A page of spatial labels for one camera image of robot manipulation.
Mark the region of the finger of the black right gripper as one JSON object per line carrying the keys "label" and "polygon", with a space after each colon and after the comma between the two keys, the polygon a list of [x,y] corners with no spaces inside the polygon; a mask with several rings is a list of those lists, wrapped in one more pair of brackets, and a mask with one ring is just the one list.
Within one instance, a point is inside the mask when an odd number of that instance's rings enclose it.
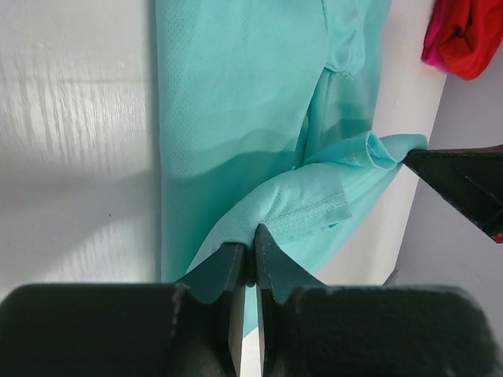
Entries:
{"label": "finger of the black right gripper", "polygon": [[502,243],[500,145],[414,149],[403,163],[495,243]]}

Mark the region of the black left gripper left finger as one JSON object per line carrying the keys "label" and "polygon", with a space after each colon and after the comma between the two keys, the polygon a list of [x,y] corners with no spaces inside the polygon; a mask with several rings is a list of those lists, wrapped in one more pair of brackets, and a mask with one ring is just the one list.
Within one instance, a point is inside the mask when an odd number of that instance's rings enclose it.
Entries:
{"label": "black left gripper left finger", "polygon": [[245,249],[172,284],[27,284],[1,304],[4,376],[237,376]]}

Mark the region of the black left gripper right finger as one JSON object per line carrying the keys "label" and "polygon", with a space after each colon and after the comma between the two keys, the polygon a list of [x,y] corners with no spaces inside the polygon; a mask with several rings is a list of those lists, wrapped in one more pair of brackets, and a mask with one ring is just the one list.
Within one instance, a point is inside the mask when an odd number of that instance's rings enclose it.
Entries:
{"label": "black left gripper right finger", "polygon": [[264,376],[493,376],[496,341],[455,287],[329,286],[255,231]]}

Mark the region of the pink t shirt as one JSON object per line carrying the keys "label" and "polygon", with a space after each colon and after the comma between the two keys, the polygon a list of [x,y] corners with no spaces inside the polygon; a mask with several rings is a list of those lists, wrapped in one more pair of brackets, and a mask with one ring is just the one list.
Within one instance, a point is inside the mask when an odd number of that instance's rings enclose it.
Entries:
{"label": "pink t shirt", "polygon": [[450,74],[451,70],[446,66],[439,54],[439,42],[446,26],[451,6],[451,0],[435,1],[424,36],[423,50],[420,57],[421,61],[425,64],[437,68],[446,74]]}

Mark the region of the red t shirt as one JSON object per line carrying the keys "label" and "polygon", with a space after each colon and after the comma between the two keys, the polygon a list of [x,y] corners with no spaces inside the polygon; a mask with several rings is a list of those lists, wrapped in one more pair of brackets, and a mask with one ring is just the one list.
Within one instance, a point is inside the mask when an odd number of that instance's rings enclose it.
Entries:
{"label": "red t shirt", "polygon": [[439,42],[451,75],[470,81],[487,68],[502,41],[502,1],[452,1]]}

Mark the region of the teal t shirt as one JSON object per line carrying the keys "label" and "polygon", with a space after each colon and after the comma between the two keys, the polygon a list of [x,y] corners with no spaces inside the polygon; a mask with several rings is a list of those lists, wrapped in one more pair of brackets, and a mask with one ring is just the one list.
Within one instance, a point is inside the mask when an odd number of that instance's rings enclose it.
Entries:
{"label": "teal t shirt", "polygon": [[265,225],[316,273],[421,134],[378,137],[387,1],[158,1],[161,278]]}

